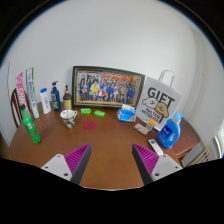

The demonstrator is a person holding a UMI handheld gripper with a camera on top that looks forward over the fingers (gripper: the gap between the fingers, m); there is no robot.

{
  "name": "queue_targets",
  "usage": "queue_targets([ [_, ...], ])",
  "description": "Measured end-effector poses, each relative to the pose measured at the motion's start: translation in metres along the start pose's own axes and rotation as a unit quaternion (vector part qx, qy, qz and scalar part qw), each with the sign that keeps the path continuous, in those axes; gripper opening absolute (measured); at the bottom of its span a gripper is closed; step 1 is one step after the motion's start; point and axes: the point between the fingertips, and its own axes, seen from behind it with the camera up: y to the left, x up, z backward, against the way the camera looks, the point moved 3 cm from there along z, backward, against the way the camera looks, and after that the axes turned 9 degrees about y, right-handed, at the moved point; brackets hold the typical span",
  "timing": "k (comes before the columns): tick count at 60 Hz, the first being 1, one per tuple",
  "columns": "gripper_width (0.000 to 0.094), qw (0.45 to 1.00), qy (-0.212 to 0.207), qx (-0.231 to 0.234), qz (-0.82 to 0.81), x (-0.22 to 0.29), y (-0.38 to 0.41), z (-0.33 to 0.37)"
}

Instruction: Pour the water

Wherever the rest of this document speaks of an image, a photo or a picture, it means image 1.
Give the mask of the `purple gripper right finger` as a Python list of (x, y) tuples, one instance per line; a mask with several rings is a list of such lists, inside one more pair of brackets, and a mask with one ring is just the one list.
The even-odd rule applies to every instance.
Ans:
[(158, 155), (138, 144), (132, 144), (132, 154), (145, 185), (182, 169), (169, 155)]

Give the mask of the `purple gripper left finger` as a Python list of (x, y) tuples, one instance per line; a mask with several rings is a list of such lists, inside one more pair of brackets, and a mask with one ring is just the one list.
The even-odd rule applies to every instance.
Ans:
[(91, 156), (91, 144), (83, 145), (66, 155), (56, 154), (42, 169), (79, 185)]

